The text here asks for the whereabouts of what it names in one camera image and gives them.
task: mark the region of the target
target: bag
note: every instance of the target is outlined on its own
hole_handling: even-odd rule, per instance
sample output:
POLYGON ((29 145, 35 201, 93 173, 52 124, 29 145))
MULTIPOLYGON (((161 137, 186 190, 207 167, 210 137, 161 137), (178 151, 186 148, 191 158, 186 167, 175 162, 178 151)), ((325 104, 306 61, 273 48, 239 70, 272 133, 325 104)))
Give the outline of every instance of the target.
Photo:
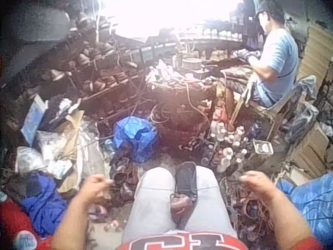
POLYGON ((294 186, 281 179, 277 187, 294 203, 308 221, 313 235, 325 246, 333 242, 333 172, 294 186))

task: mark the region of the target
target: leather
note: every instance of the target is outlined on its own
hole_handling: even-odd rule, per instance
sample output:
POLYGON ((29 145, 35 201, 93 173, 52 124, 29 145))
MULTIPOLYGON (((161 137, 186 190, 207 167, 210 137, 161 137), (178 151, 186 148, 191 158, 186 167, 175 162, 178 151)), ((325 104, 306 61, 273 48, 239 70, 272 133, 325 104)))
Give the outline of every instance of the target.
POLYGON ((197 198, 197 171, 194 162, 184 162, 176 170, 176 189, 171 199, 171 216, 176 224, 192 211, 197 198))

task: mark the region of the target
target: lap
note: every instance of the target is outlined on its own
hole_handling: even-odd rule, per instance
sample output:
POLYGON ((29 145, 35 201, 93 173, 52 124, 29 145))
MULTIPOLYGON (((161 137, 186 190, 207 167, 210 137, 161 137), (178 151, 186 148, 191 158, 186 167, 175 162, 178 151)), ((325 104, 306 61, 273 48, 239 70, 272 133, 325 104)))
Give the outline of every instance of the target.
MULTIPOLYGON (((198 200, 193 212, 184 218, 178 229, 187 232, 211 231, 237 237, 221 197, 214 173, 197 166, 198 200)), ((170 195, 175 180, 164 168, 147 171, 139 181, 135 201, 123 232, 122 242, 176 230, 170 213, 170 195)))

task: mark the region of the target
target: cardboard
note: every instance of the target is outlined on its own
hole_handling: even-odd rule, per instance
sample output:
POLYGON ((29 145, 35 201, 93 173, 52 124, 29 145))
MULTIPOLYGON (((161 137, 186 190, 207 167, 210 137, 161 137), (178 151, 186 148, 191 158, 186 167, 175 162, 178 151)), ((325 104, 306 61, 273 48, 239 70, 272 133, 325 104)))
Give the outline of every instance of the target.
POLYGON ((84 111, 76 110, 71 115, 66 116, 66 122, 61 124, 56 132, 69 132, 73 133, 72 137, 68 140, 66 146, 63 150, 63 155, 66 159, 76 161, 76 164, 72 167, 71 173, 64 179, 61 186, 57 189, 59 193, 68 193, 77 185, 78 179, 80 177, 77 164, 77 153, 76 153, 76 140, 78 138, 78 132, 81 120, 83 118, 84 111))

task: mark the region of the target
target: cloth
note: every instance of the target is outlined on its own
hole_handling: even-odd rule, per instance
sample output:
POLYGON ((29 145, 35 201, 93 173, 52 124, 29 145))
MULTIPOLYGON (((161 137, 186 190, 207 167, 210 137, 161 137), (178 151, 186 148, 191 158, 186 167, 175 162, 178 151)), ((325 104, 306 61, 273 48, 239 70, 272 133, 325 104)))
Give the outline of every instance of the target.
POLYGON ((27 176, 15 174, 9 178, 3 188, 3 191, 18 204, 26 198, 39 195, 41 190, 37 176, 32 174, 27 176))
POLYGON ((51 237, 38 237, 29 217, 9 199, 0 203, 0 228, 2 249, 47 250, 51 237))
POLYGON ((260 62, 277 72, 277 79, 268 83, 257 79, 255 89, 265 106, 271 107, 293 87, 298 64, 295 40, 285 29, 271 31, 266 39, 260 62))
MULTIPOLYGON (((156 235, 142 238, 132 242, 127 242, 117 250, 146 249, 149 244, 151 250, 192 250, 192 249, 248 249, 241 241, 220 233, 198 232, 198 233, 175 233, 156 235)), ((321 250, 323 247, 310 237, 296 244, 292 250, 321 250)))
POLYGON ((55 182, 40 173, 31 174, 41 192, 21 201, 20 205, 32 222, 33 228, 40 237, 53 235, 66 212, 66 201, 56 192, 55 182))
POLYGON ((170 195, 175 192, 174 177, 161 167, 147 171, 139 181, 122 242, 176 229, 191 233, 217 232, 236 238, 219 185, 210 169, 197 166, 197 188, 198 200, 193 212, 176 228, 170 213, 170 195))

